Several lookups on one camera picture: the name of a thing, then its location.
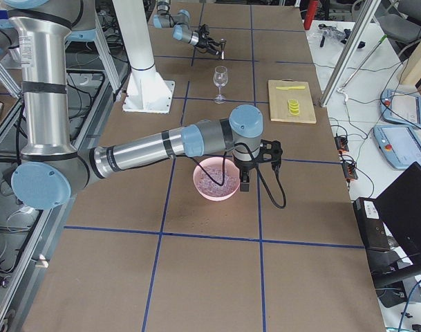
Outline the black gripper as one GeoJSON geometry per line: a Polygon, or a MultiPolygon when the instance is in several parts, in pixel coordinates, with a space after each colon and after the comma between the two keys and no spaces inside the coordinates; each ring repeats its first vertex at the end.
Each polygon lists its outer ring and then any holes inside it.
{"type": "Polygon", "coordinates": [[[218,56],[220,55],[220,51],[212,47],[221,47],[221,43],[213,39],[209,39],[209,36],[208,37],[200,36],[199,31],[198,31],[198,43],[196,44],[196,47],[202,51],[205,51],[206,53],[209,53],[210,55],[218,56]]]}
{"type": "Polygon", "coordinates": [[[249,192],[250,190],[250,170],[256,167],[255,160],[239,160],[235,159],[234,164],[240,171],[240,186],[241,192],[249,192]]]}

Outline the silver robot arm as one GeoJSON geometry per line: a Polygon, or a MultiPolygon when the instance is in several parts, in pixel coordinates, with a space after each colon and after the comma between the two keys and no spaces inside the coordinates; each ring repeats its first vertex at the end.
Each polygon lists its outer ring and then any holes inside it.
{"type": "Polygon", "coordinates": [[[173,38],[192,45],[202,53],[209,53],[224,58],[226,40],[215,40],[210,37],[207,24],[200,25],[192,30],[190,27],[190,14],[187,10],[179,10],[176,15],[170,13],[170,1],[157,1],[156,14],[153,16],[153,25],[156,28],[172,28],[173,38]]]}
{"type": "Polygon", "coordinates": [[[250,105],[235,108],[227,119],[203,120],[121,145],[77,150],[69,133],[65,43],[95,39],[94,2],[6,1],[4,5],[19,35],[28,139],[11,186],[26,205],[49,210],[116,172],[182,155],[230,151],[240,167],[258,163],[264,146],[263,116],[250,105]]]}

